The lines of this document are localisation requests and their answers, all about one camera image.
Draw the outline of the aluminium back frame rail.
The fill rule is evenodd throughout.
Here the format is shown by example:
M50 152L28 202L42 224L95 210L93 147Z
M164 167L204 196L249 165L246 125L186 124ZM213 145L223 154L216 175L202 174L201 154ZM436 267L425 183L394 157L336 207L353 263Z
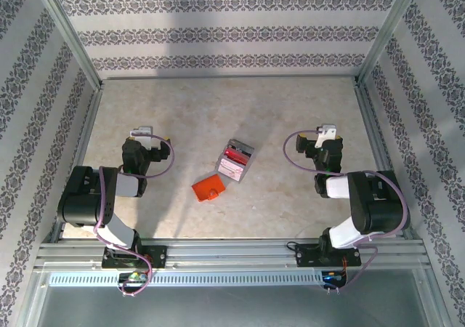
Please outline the aluminium back frame rail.
M104 81L132 81L132 80L174 80L174 79L204 79L204 78L357 78L354 75L345 75L345 74L285 74L285 75L265 75L265 74L256 74L256 75L199 75L199 76L112 76L108 77Z

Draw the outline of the clear acrylic card stand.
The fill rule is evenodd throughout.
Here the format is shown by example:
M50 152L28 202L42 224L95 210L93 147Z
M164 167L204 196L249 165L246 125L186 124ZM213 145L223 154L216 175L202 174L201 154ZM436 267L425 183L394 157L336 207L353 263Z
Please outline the clear acrylic card stand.
M231 180L241 182L253 156L253 147L237 139L230 139L218 158L216 171Z

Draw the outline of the grey sheet metal panel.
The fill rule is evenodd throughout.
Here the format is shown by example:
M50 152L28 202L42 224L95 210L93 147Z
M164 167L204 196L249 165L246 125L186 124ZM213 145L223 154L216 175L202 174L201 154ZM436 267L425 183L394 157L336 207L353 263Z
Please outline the grey sheet metal panel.
M374 270L318 286L154 286L135 298L87 272L41 273L22 327L452 327L426 270Z

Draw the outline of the white pink card mountain print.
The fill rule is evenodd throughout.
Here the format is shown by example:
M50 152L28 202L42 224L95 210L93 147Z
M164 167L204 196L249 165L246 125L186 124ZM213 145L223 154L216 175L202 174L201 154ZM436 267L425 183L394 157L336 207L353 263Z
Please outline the white pink card mountain print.
M218 172L225 175L226 177L229 177L232 180L235 180L236 182L240 182L243 173L243 168L236 165L220 165L218 168Z

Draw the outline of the aluminium corner post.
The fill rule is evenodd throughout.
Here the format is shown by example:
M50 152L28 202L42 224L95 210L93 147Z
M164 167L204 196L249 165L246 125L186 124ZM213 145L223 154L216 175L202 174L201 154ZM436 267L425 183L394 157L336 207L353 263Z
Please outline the aluminium corner post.
M383 22L365 60L363 61L360 72L355 77L356 86L361 86L370 74L411 1L412 0L394 0L392 8L390 9L385 21Z
M54 20L54 23L64 41L70 47L70 50L76 58L79 66L84 71L84 74L89 80L92 88L94 90L100 90L102 80L99 77L90 56L86 52L84 45L73 27L70 18L67 16L60 0L42 0L42 2L49 11L49 14Z

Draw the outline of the red card with number line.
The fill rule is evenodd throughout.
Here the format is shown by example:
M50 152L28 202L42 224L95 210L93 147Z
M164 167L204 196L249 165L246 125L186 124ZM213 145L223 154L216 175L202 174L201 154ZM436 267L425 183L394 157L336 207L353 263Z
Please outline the red card with number line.
M234 148L226 148L225 157L243 166L246 166L250 160L250 155L242 153L241 151L236 150Z

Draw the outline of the black card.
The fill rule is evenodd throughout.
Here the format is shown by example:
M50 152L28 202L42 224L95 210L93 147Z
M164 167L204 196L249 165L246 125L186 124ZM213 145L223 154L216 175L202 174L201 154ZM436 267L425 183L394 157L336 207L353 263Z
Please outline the black card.
M247 145L239 140L236 140L236 139L231 139L229 140L228 142L228 145L235 149L236 151L238 152L241 152L245 155L249 155L251 156L253 153L254 153L254 148L251 147L250 145Z

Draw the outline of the metal bracket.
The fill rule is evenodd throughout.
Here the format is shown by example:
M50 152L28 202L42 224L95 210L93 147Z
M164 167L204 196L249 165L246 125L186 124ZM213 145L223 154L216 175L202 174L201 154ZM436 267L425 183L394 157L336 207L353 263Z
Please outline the metal bracket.
M323 124L317 127L318 138L315 148L321 148L326 140L335 140L337 128L335 124Z

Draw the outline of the orange card holder wallet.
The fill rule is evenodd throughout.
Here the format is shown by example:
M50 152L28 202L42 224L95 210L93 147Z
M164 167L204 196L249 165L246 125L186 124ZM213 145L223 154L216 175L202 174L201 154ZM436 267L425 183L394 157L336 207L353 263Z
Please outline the orange card holder wallet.
M199 202L211 201L217 198L226 190L220 176L212 174L210 177L204 178L192 185L193 192Z

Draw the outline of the aluminium front frame rail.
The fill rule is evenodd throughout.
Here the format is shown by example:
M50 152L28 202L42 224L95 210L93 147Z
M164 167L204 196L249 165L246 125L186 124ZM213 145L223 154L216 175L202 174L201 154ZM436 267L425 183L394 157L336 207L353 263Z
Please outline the aluminium front frame rail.
M167 246L166 269L184 271L256 271L296 268L288 239L147 239L145 245ZM423 241L382 238L360 249L363 262L379 252L368 266L372 270L430 268ZM100 270L104 245L92 239L65 239L39 246L34 270Z

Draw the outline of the aluminium side frame rail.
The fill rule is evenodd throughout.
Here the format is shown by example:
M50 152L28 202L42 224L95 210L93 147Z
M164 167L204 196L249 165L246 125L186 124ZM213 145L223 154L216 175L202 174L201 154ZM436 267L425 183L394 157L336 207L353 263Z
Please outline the aluminium side frame rail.
M104 87L105 85L101 83L100 87L94 91L92 99L86 107L85 120L82 124L81 131L78 136L77 146L73 155L73 162L70 165L65 182L68 181L71 172L73 171L73 168L75 166L81 165L84 161L84 156L86 154L86 149L89 144L90 136L92 134L92 127L94 125L94 120L97 115ZM48 243L57 243L59 239L61 239L62 237L63 229L63 222L60 221L57 217L55 217L54 224L52 226L51 232L49 233Z
M353 84L376 168L378 170L393 170L382 130L379 128L376 113L372 108L373 103L371 102L371 98L365 87L357 82L357 78L354 78Z

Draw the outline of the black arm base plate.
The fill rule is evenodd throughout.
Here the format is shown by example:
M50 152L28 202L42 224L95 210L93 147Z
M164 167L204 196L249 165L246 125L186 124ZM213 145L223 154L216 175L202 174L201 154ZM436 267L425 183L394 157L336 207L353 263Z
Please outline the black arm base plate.
M152 268L165 268L167 257L166 246L143 246L138 252L140 256L149 261ZM148 265L135 254L105 247L102 257L102 269L147 270Z
M321 249L310 244L297 244L297 267L360 267L360 252L357 249Z

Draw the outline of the white VIP card plum blossom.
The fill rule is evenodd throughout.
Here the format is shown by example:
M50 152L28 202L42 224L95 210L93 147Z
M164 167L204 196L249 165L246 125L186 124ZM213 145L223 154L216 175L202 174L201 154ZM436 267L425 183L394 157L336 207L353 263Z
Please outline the white VIP card plum blossom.
M228 169L232 171L239 171L242 172L245 169L245 165L241 163L237 163L234 160L229 159L227 156L223 156L219 166L223 169Z

